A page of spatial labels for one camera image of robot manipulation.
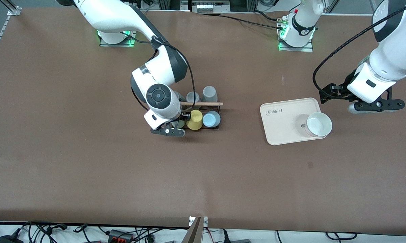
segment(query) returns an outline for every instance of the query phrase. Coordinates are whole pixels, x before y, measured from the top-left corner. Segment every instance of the light blue cup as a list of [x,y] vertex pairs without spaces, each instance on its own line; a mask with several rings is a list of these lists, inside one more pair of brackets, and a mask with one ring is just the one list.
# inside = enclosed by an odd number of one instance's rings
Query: light blue cup
[[216,111],[210,111],[203,117],[203,124],[208,128],[214,128],[221,122],[220,114]]

